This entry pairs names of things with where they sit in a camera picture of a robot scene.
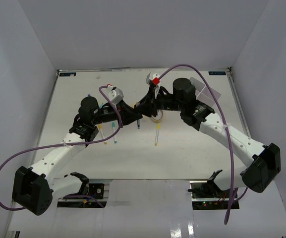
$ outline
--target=white wall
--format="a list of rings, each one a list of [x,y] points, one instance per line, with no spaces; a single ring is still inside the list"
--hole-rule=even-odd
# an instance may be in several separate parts
[[[268,0],[19,0],[56,69],[234,65]]]
[[[0,0],[0,164],[36,145],[55,70],[17,0]],[[10,205],[14,173],[30,155],[0,175],[0,198]],[[9,213],[0,208],[0,237]]]
[[[271,0],[234,65],[251,134],[281,148],[276,184],[286,209],[286,1]]]

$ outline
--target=wire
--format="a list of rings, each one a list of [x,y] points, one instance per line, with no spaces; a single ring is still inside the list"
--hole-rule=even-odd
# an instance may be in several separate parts
[[[217,201],[215,201],[214,203],[219,202],[222,197],[223,197],[223,194],[222,194],[222,195],[219,197],[219,199],[218,199]]]
[[[116,112],[117,117],[118,117],[118,128],[115,131],[115,133],[113,133],[112,135],[108,136],[105,139],[101,139],[101,140],[96,140],[96,141],[89,141],[89,142],[72,142],[72,143],[66,143],[66,145],[90,145],[90,144],[96,144],[96,143],[100,143],[100,142],[104,142],[106,140],[109,140],[111,138],[113,138],[113,136],[115,136],[118,131],[121,129],[122,127],[122,118],[121,115],[119,114],[118,110],[116,109],[116,107],[113,105],[113,103],[109,100],[109,98],[102,92],[103,88],[107,88],[107,86],[101,86],[99,88],[100,93],[102,94],[102,96],[107,100],[107,102],[111,105],[111,107],[113,108],[113,110]],[[64,144],[54,144],[54,145],[46,145],[46,146],[40,146],[40,147],[35,147],[35,148],[31,148],[31,149],[27,149],[27,150],[23,150],[21,152],[18,152],[14,155],[12,155],[11,157],[9,157],[7,160],[4,161],[4,163],[1,164],[0,166],[0,171],[2,170],[2,168],[12,159],[14,159],[15,157],[31,152],[31,151],[35,151],[35,150],[42,150],[42,149],[47,149],[47,148],[54,148],[54,147],[62,147],[64,146]],[[7,207],[5,206],[1,201],[0,201],[0,207],[8,210],[8,211],[20,211],[20,210],[24,210],[24,207],[21,208],[12,208],[12,207]]]
[[[238,202],[240,199],[242,199],[244,197],[244,195],[246,194],[247,190],[248,190],[248,188],[246,187],[243,194],[238,199],[234,200],[234,202]],[[238,191],[238,188],[234,191],[233,199],[235,199],[237,191]]]
[[[69,198],[89,198],[92,199],[93,201],[95,201],[96,203],[98,203],[98,205],[102,208],[104,208],[104,206],[102,205],[101,202],[99,202],[97,199],[95,199],[94,197],[88,196],[88,195],[68,195],[65,196],[64,199],[69,199]]]
[[[169,73],[171,70],[173,70],[174,68],[177,68],[177,67],[181,67],[181,66],[184,66],[184,67],[188,67],[188,68],[191,68],[193,69],[194,71],[197,72],[197,74],[200,76],[200,78],[203,80],[204,84],[207,86],[214,102],[216,103],[217,107],[218,107],[218,110],[220,112],[220,116],[222,118],[222,122],[223,124],[226,126],[226,133],[227,133],[227,138],[228,138],[228,143],[229,143],[229,150],[230,150],[230,160],[231,160],[231,182],[230,182],[230,193],[229,193],[229,202],[228,202],[228,209],[227,209],[227,212],[226,212],[226,215],[225,215],[225,218],[224,218],[224,224],[226,225],[229,221],[229,217],[230,217],[230,212],[231,212],[231,206],[233,204],[233,190],[234,190],[234,155],[233,155],[233,147],[232,147],[232,142],[231,142],[231,135],[230,135],[230,132],[229,132],[229,128],[227,126],[227,121],[226,121],[226,118],[223,114],[223,111],[222,111],[222,108],[216,98],[216,96],[214,95],[212,89],[210,88],[208,82],[206,81],[206,79],[203,77],[203,75],[200,73],[199,70],[197,70],[195,67],[193,67],[192,65],[189,65],[189,64],[176,64],[172,67],[170,67],[169,69],[167,69],[161,76],[159,76],[159,80],[162,79],[162,77],[164,77],[167,73]]]

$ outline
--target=cable tie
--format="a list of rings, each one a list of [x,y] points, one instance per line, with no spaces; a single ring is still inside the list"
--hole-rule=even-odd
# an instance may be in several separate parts
[[[227,123],[226,125],[225,124],[223,124],[223,126],[222,126],[222,131],[225,131],[225,129],[227,128],[227,127],[230,127],[231,126],[231,123]]]

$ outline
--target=black mounting bracket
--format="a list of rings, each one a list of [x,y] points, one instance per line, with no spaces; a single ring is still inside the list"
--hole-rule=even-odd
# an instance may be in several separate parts
[[[70,128],[69,133],[76,133],[80,135],[81,139],[84,139],[86,142],[90,142],[94,140],[99,133],[99,130],[92,123],[83,123],[79,118],[79,115],[77,115],[74,118],[73,126]]]
[[[50,206],[53,196],[44,174],[22,166],[15,173],[12,199],[39,216]]]
[[[245,185],[255,192],[263,192],[281,171],[281,153],[277,145],[264,146],[260,155],[253,156],[254,162],[243,172]]]
[[[87,195],[89,192],[89,181],[90,181],[88,177],[86,177],[83,174],[77,173],[77,172],[72,172],[70,175],[75,176],[76,178],[80,179],[80,181],[82,182],[82,185],[80,187],[78,194]]]
[[[188,189],[188,192],[192,193],[200,193],[207,197],[219,197],[222,193],[222,191],[219,189],[219,187],[214,183],[214,179],[216,176],[222,172],[222,170],[218,170],[213,172],[213,174],[210,176],[210,178],[207,180],[206,183],[202,183],[201,186],[198,186],[198,183],[192,183],[191,189]]]

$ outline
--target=black clamp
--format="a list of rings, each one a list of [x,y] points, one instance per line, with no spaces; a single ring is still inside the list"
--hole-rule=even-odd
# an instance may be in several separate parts
[[[192,183],[191,189],[188,189],[188,192],[192,192],[193,197],[194,197],[194,194],[201,194],[202,196],[205,196],[205,197],[219,197],[222,191],[214,183],[214,179],[220,172],[222,172],[222,170],[213,172],[213,174],[207,180],[207,182],[202,183],[200,186],[198,185],[198,183]]]
[[[88,177],[77,172],[72,172],[70,175],[75,176],[82,182],[78,195],[87,195],[89,192],[89,181],[90,181]]]

